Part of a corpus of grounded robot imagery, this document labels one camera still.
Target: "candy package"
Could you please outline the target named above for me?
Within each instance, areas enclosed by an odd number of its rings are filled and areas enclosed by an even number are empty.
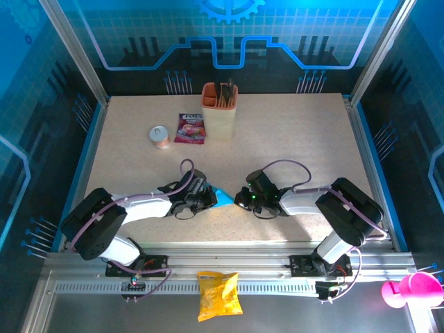
[[[237,297],[238,273],[199,272],[200,311],[198,321],[216,316],[243,314]]]
[[[201,114],[179,114],[179,127],[174,142],[184,144],[203,144],[205,142],[205,127]]]

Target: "gear logo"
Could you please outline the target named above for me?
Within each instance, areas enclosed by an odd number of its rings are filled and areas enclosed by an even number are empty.
[[[15,23],[25,32],[37,28],[40,21],[38,0],[0,0],[0,9],[9,9]]]
[[[232,21],[240,23],[241,19],[250,19],[251,13],[257,13],[257,8],[264,5],[264,0],[195,0],[200,12],[208,14],[208,19],[215,18],[217,23]]]

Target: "speckled tabletop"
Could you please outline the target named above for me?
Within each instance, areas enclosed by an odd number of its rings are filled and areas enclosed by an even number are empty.
[[[313,180],[305,187],[328,185],[343,176],[370,194],[340,94],[241,94],[232,141],[207,139],[203,145],[172,143],[167,150],[155,148],[149,130],[165,126],[173,140],[179,113],[200,113],[200,96],[112,97],[87,194],[97,187],[113,194],[149,193],[181,179],[179,163],[187,157],[212,185],[233,197],[249,173],[282,158],[302,162],[311,170]],[[301,168],[287,163],[266,173],[278,187],[307,177]],[[122,227],[139,243],[320,241],[331,230],[319,215],[263,221],[235,205],[201,212],[188,221],[153,218]]]

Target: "metal floor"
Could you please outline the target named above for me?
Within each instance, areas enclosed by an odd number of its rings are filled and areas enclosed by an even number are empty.
[[[381,285],[359,283],[333,305],[313,298],[240,295],[244,315],[202,323],[195,295],[152,296],[126,304],[120,296],[58,294],[45,332],[415,332],[407,308],[384,303]]]

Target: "small can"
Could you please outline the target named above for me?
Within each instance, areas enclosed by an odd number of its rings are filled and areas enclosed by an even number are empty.
[[[150,140],[154,147],[167,149],[169,147],[168,130],[164,126],[156,126],[150,130]]]

